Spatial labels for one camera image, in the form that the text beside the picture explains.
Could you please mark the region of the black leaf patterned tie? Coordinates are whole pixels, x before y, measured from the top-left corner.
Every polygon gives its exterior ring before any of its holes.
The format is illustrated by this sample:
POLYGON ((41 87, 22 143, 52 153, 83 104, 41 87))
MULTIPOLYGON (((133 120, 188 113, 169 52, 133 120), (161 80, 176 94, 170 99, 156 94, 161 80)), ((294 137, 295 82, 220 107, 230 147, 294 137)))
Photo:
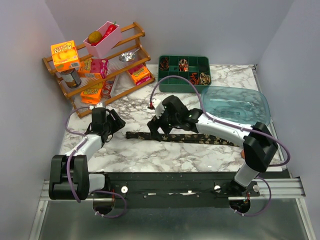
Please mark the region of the black leaf patterned tie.
POLYGON ((138 139, 146 141, 186 143, 186 144, 203 144, 203 145, 224 145, 237 147, 238 145, 225 139, 208 134, 164 134, 152 136, 150 132, 126 132, 127 139, 138 139))

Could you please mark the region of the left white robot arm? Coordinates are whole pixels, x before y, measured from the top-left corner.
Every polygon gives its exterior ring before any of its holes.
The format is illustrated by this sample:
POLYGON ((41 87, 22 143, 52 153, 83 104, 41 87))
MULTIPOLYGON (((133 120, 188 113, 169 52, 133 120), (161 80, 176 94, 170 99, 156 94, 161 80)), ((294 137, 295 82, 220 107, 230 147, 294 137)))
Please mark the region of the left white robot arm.
POLYGON ((126 122, 114 109, 95 107, 91 123, 81 141, 65 154, 52 157, 48 195, 52 200, 85 200, 95 192, 104 198, 110 194, 111 185, 103 173, 89 173, 88 161, 108 143, 113 135, 124 128, 126 122))

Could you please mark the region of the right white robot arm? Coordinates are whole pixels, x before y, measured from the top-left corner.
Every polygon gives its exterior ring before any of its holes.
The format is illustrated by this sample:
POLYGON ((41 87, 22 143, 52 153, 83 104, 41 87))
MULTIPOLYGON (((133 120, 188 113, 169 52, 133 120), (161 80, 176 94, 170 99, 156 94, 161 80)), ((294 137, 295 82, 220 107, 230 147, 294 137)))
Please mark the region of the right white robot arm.
POLYGON ((247 192, 252 180, 266 172, 279 149, 275 138, 261 122, 249 125, 223 120, 202 109, 188 109, 174 95, 164 100, 154 98, 148 103, 148 108, 155 111, 155 116, 147 126, 156 140, 161 138, 159 129, 165 134, 169 134, 172 129, 182 129, 212 135, 242 147, 245 162, 230 183, 230 191, 236 196, 247 192))

